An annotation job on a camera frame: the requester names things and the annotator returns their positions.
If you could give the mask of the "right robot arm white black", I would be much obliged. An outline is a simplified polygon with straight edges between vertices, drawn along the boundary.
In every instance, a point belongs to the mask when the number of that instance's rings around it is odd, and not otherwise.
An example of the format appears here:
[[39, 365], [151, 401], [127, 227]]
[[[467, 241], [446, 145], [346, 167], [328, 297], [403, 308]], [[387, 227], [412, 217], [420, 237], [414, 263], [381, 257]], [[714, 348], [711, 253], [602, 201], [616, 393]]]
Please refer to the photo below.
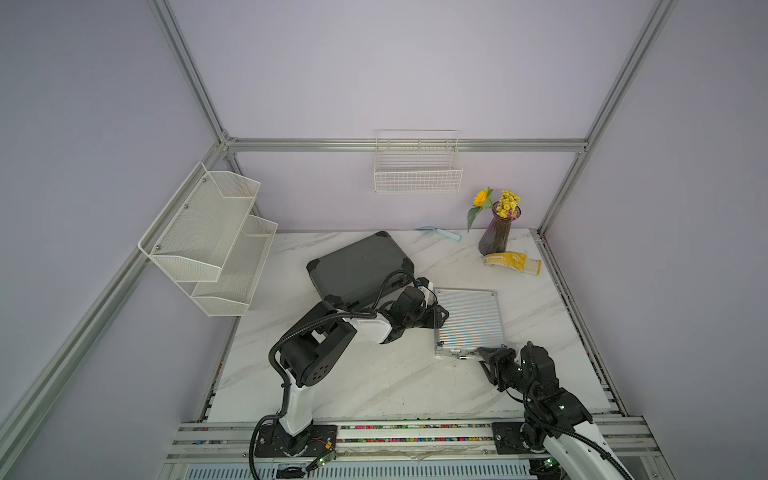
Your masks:
[[498, 454], [548, 454], [534, 475], [559, 467], [570, 479], [630, 479], [582, 402], [560, 385], [548, 351], [531, 342], [520, 351], [479, 347], [480, 365], [500, 392], [517, 391], [523, 420], [491, 424]]

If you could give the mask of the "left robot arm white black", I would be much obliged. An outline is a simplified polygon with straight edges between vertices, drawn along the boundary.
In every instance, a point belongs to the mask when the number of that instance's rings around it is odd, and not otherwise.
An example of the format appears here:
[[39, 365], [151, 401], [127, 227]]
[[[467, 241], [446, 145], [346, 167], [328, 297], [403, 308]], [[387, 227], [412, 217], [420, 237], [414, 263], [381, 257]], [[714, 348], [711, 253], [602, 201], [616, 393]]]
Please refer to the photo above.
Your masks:
[[385, 345], [409, 329], [439, 329], [450, 317], [435, 292], [408, 286], [394, 300], [344, 310], [330, 301], [316, 304], [270, 348], [269, 365], [281, 378], [279, 410], [260, 420], [285, 443], [309, 435], [313, 388], [325, 379], [355, 340]]

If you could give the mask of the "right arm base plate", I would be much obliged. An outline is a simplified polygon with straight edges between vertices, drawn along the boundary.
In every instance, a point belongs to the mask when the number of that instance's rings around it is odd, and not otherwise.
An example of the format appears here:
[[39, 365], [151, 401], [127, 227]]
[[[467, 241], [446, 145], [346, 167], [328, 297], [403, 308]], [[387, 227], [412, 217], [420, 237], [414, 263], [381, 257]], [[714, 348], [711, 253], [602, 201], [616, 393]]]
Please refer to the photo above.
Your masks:
[[491, 424], [492, 437], [499, 455], [542, 454], [550, 432], [528, 422], [499, 421]]

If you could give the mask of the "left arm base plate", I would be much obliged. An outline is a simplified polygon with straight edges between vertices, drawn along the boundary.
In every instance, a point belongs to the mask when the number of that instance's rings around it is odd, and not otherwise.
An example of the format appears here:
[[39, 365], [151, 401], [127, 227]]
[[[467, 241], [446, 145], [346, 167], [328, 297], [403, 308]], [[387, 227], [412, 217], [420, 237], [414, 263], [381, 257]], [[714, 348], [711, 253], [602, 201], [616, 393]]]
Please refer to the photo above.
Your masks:
[[280, 423], [265, 424], [258, 430], [253, 453], [256, 458], [315, 458], [336, 447], [337, 435], [337, 425], [310, 424], [291, 436]]

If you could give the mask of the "silver aluminium poker case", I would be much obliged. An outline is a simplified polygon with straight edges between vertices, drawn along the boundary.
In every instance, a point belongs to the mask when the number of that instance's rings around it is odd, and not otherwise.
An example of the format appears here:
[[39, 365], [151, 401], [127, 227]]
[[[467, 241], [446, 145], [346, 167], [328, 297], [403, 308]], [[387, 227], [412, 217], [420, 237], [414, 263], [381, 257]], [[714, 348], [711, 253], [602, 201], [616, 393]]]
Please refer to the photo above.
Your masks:
[[496, 291], [438, 288], [436, 293], [439, 305], [448, 312], [443, 325], [435, 330], [437, 356], [476, 359], [478, 348], [505, 344]]

